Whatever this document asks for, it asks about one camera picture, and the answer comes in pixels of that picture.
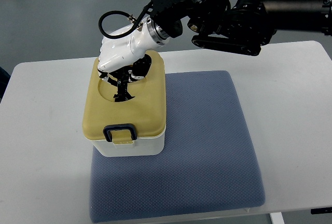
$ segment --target box handle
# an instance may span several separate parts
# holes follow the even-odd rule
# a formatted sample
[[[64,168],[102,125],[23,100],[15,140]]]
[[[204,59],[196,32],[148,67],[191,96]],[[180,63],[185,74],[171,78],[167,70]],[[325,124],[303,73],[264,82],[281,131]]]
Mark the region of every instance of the box handle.
[[[137,139],[137,132],[136,128],[133,124],[111,124],[104,127],[103,133],[107,140],[107,142],[112,142],[112,134],[111,131],[118,131],[118,130],[129,130],[131,134],[131,139]]]

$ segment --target gray cushion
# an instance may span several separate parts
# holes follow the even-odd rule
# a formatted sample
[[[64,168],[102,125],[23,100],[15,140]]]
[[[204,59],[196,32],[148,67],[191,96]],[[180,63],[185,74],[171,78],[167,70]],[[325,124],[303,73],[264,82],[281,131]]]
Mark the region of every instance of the gray cushion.
[[[255,150],[226,71],[166,74],[164,150],[107,158],[95,148],[93,222],[261,206]]]

